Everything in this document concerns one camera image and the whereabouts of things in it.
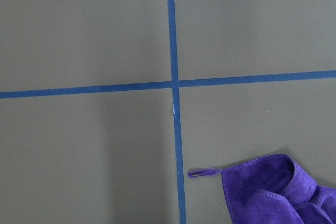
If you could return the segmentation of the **purple microfiber towel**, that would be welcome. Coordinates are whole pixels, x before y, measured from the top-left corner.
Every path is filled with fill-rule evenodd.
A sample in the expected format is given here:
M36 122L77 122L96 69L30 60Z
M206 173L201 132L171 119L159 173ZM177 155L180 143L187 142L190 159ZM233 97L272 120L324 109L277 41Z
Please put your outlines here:
M232 223L335 223L335 189L318 185L286 154L187 175L217 174Z

